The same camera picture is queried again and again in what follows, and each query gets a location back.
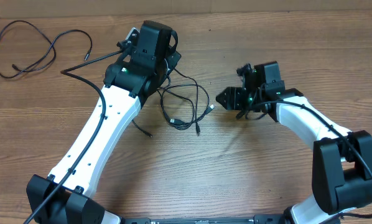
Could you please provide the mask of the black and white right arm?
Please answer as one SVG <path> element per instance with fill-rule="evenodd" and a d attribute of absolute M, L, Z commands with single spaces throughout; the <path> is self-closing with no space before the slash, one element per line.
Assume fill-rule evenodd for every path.
<path fill-rule="evenodd" d="M 295 88 L 287 89 L 276 61 L 236 71 L 240 87 L 216 96 L 237 118 L 269 115 L 293 131 L 313 152 L 312 195 L 282 214 L 255 215 L 252 223 L 340 223 L 345 217 L 372 218 L 372 135 L 351 131 L 316 110 Z"/>

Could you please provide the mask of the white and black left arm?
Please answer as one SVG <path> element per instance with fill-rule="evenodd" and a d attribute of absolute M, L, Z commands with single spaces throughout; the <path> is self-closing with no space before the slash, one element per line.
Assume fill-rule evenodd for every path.
<path fill-rule="evenodd" d="M 173 28 L 144 21 L 118 42 L 98 102 L 75 142 L 47 177 L 33 175 L 26 193 L 32 213 L 26 223 L 122 223 L 93 200 L 101 173 L 130 122 L 176 67 L 181 56 L 170 40 Z"/>

